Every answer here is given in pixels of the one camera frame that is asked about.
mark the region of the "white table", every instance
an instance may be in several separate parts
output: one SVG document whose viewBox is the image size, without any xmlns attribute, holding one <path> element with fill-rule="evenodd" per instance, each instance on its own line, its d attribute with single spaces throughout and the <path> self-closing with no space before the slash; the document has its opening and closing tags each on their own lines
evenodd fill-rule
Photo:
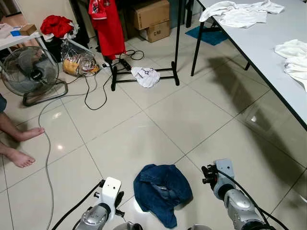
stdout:
<svg viewBox="0 0 307 230">
<path fill-rule="evenodd" d="M 6 49 L 6 48 L 10 48 L 11 46 L 29 41 L 31 39 L 36 39 L 36 41 L 38 42 L 38 44 L 43 48 L 43 49 L 47 49 L 43 40 L 40 37 L 40 33 L 39 32 L 34 32 L 33 34 L 29 35 L 29 36 L 12 36 L 9 35 L 6 38 L 2 38 L 0 39 L 0 50 Z"/>
<path fill-rule="evenodd" d="M 197 0 L 207 8 L 219 0 Z M 234 0 L 255 3 L 262 0 Z M 307 42 L 307 4 L 301 0 L 272 0 L 283 5 L 284 12 L 268 14 L 266 23 L 248 29 L 223 26 L 213 17 L 246 60 L 260 74 L 280 100 L 307 130 L 307 93 L 303 86 L 283 71 L 285 59 L 274 52 L 276 45 L 292 39 Z"/>
</svg>

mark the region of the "blue mat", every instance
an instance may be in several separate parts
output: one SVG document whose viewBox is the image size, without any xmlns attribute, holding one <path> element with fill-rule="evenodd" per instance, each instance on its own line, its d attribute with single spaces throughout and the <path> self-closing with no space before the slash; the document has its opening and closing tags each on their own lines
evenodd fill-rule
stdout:
<svg viewBox="0 0 307 230">
<path fill-rule="evenodd" d="M 200 27 L 198 26 L 194 29 L 187 31 L 186 34 L 197 39 L 199 30 L 200 30 Z M 226 39 L 227 39 L 227 36 L 224 35 L 222 31 L 204 32 L 201 35 L 201 40 L 203 42 L 209 43 L 212 46 L 220 44 L 222 41 Z"/>
</svg>

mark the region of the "gray cable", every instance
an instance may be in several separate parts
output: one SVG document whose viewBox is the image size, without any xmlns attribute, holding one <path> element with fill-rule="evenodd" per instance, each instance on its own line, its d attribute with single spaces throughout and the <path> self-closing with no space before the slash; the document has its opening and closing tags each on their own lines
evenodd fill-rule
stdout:
<svg viewBox="0 0 307 230">
<path fill-rule="evenodd" d="M 96 75 L 94 76 L 94 80 L 95 80 L 95 87 L 92 91 L 90 91 L 89 93 L 92 93 L 94 92 L 96 89 L 97 89 L 97 80 L 96 80 Z M 42 109 L 42 111 L 39 113 L 39 116 L 38 116 L 38 126 L 39 127 L 42 127 L 41 124 L 40 124 L 40 117 L 41 115 L 43 114 L 43 111 L 48 107 L 48 105 L 50 105 L 51 103 L 61 99 L 61 98 L 64 98 L 64 97 L 72 97 L 72 96 L 82 96 L 82 95 L 86 95 L 86 93 L 82 93 L 82 94 L 72 94 L 72 95 L 65 95 L 65 96 L 62 96 L 62 97 L 59 97 L 51 102 L 49 102 L 48 104 L 45 105 L 45 107 Z M 49 227 L 51 225 L 51 221 L 52 221 L 52 218 L 53 218 L 53 209 L 54 209 L 54 195 L 53 195 L 53 187 L 52 187 L 52 183 L 51 183 L 51 180 L 50 180 L 50 176 L 49 176 L 49 171 L 48 171 L 48 160 L 49 160 L 49 155 L 50 155 L 50 152 L 51 152 L 51 141 L 50 141 L 50 138 L 47 134 L 47 132 L 45 131 L 44 132 L 45 136 L 47 137 L 47 140 L 48 140 L 48 145 L 49 145 L 49 148 L 48 148 L 48 154 L 47 154 L 47 157 L 46 157 L 46 162 L 45 162 L 45 170 L 46 170 L 46 175 L 47 175 L 47 179 L 48 179 L 48 183 L 49 183 L 49 186 L 50 186 L 50 191 L 51 191 L 51 212 L 50 212 L 50 219 L 49 219 L 49 222 L 47 224 L 47 228 L 46 230 L 49 230 Z"/>
</svg>

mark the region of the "electric fan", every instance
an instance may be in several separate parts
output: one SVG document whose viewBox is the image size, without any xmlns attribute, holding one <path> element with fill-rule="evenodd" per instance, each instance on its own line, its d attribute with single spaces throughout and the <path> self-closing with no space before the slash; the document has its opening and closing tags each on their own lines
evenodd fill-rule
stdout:
<svg viewBox="0 0 307 230">
<path fill-rule="evenodd" d="M 57 61 L 51 53 L 38 46 L 19 48 L 3 63 L 3 83 L 11 92 L 24 97 L 25 106 L 32 106 L 67 94 L 67 83 L 58 80 L 58 77 Z M 63 93 L 42 98 L 43 94 L 58 84 L 64 84 Z"/>
</svg>

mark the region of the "folded white cloth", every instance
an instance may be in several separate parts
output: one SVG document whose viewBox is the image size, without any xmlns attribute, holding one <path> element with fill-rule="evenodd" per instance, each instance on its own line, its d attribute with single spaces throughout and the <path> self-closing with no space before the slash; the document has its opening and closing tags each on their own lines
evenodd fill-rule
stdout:
<svg viewBox="0 0 307 230">
<path fill-rule="evenodd" d="M 301 82 L 307 92 L 307 43 L 295 39 L 275 46 L 274 51 L 286 58 L 285 73 Z"/>
<path fill-rule="evenodd" d="M 160 80 L 160 73 L 153 68 L 132 67 L 131 73 L 138 83 L 145 88 L 153 87 Z"/>
<path fill-rule="evenodd" d="M 221 1 L 208 7 L 200 17 L 200 22 L 211 16 L 222 16 L 219 23 L 236 28 L 249 28 L 256 23 L 266 23 L 267 13 L 277 14 L 284 6 L 272 3 L 270 0 L 253 4 L 236 4 L 233 1 Z"/>
</svg>

